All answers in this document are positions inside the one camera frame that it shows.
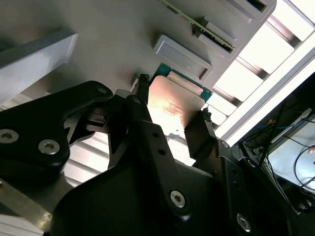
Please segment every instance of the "metal plate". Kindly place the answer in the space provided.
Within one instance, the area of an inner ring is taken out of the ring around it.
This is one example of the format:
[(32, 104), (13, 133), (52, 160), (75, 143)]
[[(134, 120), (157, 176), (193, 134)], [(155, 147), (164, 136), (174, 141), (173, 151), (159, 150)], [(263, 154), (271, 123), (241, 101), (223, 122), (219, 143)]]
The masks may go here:
[(164, 76), (156, 76), (150, 85), (148, 109), (165, 135), (182, 131), (204, 104), (203, 99)]

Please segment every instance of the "black cable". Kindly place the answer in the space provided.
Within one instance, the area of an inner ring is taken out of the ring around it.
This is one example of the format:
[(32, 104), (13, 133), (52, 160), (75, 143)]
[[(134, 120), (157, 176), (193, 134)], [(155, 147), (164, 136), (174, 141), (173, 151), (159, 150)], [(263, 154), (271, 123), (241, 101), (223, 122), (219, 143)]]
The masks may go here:
[(309, 147), (306, 148), (306, 149), (304, 149), (303, 151), (301, 151), (301, 153), (300, 153), (300, 154), (297, 156), (297, 158), (295, 159), (294, 164), (293, 164), (293, 172), (294, 172), (294, 175), (295, 175), (296, 179), (297, 179), (297, 180), (301, 183), (301, 185), (302, 185), (302, 186), (300, 186), (300, 187), (306, 187), (307, 189), (310, 189), (310, 190), (312, 190), (312, 191), (315, 191), (315, 189), (309, 188), (308, 186), (306, 186), (307, 184), (309, 184), (310, 182), (312, 182), (312, 181), (315, 179), (315, 177), (313, 177), (311, 180), (307, 181), (306, 183), (302, 183), (302, 181), (299, 179), (299, 177), (297, 176), (297, 173), (296, 173), (296, 164), (297, 164), (297, 161), (298, 161), (299, 158), (302, 156), (302, 154), (305, 153), (308, 149), (309, 149)]
[(270, 170), (271, 170), (272, 176), (273, 176), (273, 178), (274, 178), (274, 181), (275, 181), (276, 185), (278, 186), (280, 192), (283, 194), (284, 199), (285, 199), (285, 200), (291, 205), (291, 207), (294, 209), (294, 207), (293, 207), (293, 205), (291, 204), (289, 198), (287, 198), (287, 196), (286, 196), (284, 190), (281, 188), (280, 184), (279, 184), (278, 181), (277, 181), (275, 172), (274, 172), (274, 170), (273, 170), (273, 168), (272, 168), (272, 165), (271, 165), (271, 163), (270, 163), (270, 161), (269, 161), (269, 153), (268, 153), (268, 152), (267, 152), (266, 159), (267, 159), (268, 165), (269, 165), (269, 167), (270, 167)]
[(306, 122), (310, 122), (310, 123), (314, 123), (314, 124), (315, 124), (315, 122), (314, 122), (314, 121), (311, 121), (311, 120), (308, 120), (308, 119), (304, 119), (304, 121), (306, 121)]
[(290, 139), (290, 140), (296, 142), (297, 144), (299, 144), (299, 145), (301, 145), (301, 146), (304, 146), (304, 147), (306, 147), (306, 148), (310, 148), (310, 146), (304, 145), (304, 144), (302, 144), (302, 143), (296, 141), (295, 139), (290, 138), (290, 137), (288, 137), (288, 136), (286, 136), (286, 135), (283, 135), (283, 137), (285, 137), (285, 138), (287, 138), (287, 139)]
[(282, 112), (284, 111), (284, 108), (285, 108), (285, 101), (283, 102), (283, 104), (281, 105), (281, 108), (279, 110), (279, 113), (277, 115), (277, 119), (276, 119), (276, 123), (275, 125), (273, 126), (273, 129), (272, 129), (272, 133), (270, 135), (270, 138), (269, 138), (269, 142), (268, 142), (268, 145), (266, 146), (264, 152), (262, 153), (262, 156), (261, 156), (261, 159), (259, 160), (259, 167), (262, 166), (262, 164), (264, 163), (264, 159), (265, 157), (267, 156), (268, 154), (268, 150), (269, 150), (269, 147), (270, 147), (270, 144), (274, 138), (274, 135), (276, 133), (276, 130), (277, 130), (277, 127), (278, 127), (278, 124), (279, 124), (279, 120), (280, 120), (280, 117), (282, 115)]
[(267, 131), (269, 131), (270, 128), (271, 128), (273, 125), (274, 125), (274, 123), (269, 124), (266, 128), (263, 128), (262, 130), (259, 130), (258, 132), (256, 132), (256, 133), (250, 135), (249, 137), (246, 137), (246, 138), (244, 139), (244, 141), (248, 142), (248, 141), (250, 141), (250, 140), (252, 140), (252, 139), (254, 139), (254, 138), (257, 138), (258, 136), (260, 136), (260, 135), (266, 133)]

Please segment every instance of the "silver metal bar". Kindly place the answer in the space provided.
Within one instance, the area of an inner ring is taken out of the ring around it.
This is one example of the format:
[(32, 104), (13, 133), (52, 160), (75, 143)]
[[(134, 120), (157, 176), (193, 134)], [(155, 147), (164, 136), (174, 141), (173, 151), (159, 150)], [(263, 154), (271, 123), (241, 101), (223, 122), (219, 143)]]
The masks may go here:
[[(0, 181), (0, 203), (42, 231), (49, 230), (51, 213), (60, 200), (73, 189), (64, 174), (49, 185), (37, 187), (21, 181)], [(0, 214), (12, 215), (3, 207), (0, 207)]]
[(3, 179), (0, 179), (0, 202), (42, 231), (49, 231), (52, 214)]
[(78, 34), (62, 30), (0, 53), (0, 105), (71, 57)]

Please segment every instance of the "screw head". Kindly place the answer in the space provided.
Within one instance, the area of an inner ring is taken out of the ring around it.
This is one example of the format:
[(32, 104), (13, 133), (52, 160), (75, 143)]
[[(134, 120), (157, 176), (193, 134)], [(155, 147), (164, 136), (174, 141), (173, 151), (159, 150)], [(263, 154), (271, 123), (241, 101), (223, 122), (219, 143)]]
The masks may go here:
[(241, 226), (241, 228), (245, 232), (249, 233), (251, 231), (251, 225), (249, 224), (248, 220), (244, 216), (242, 216), (241, 214), (237, 213), (236, 220), (237, 220), (237, 223)]
[(247, 162), (250, 164), (251, 167), (256, 168), (256, 166), (252, 163), (250, 159), (248, 159)]
[(171, 192), (170, 198), (178, 208), (183, 208), (185, 206), (185, 198), (179, 191), (173, 190)]
[(98, 90), (99, 92), (101, 92), (101, 93), (104, 93), (104, 94), (107, 93), (106, 89), (104, 89), (104, 88), (102, 88), (102, 87), (99, 87), (97, 90)]
[(59, 144), (52, 139), (45, 139), (38, 144), (38, 150), (47, 155), (54, 155), (60, 149)]
[(11, 144), (19, 139), (19, 134), (12, 129), (0, 130), (0, 143)]
[(228, 148), (228, 144), (225, 141), (221, 141), (221, 143), (225, 148)]

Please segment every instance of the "black plastic part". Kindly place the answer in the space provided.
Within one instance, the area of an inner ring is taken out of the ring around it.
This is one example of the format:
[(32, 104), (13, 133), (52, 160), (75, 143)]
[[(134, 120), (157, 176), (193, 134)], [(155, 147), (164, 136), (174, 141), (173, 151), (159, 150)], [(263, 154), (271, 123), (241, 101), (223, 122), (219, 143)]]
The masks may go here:
[(220, 185), (208, 174), (176, 163), (194, 202), (191, 217), (174, 221), (159, 203), (150, 170), (128, 156), (122, 165), (71, 190), (57, 206), (51, 236), (221, 235), (226, 215)]
[[(185, 136), (190, 156), (196, 160), (193, 166), (211, 174), (222, 186), (224, 192), (222, 210), (228, 217), (230, 233), (255, 235), (256, 229), (242, 169), (237, 165), (231, 148), (224, 141), (217, 140), (211, 123), (204, 119), (202, 112), (187, 126)], [(245, 232), (240, 227), (237, 214), (247, 219), (251, 225), (250, 232)]]
[[(0, 176), (34, 182), (58, 177), (69, 158), (68, 143), (80, 114), (108, 101), (112, 95), (106, 86), (90, 81), (1, 112), (0, 129), (16, 131), (19, 139), (0, 144)], [(58, 142), (60, 150), (56, 154), (47, 155), (38, 150), (39, 142), (46, 139)]]

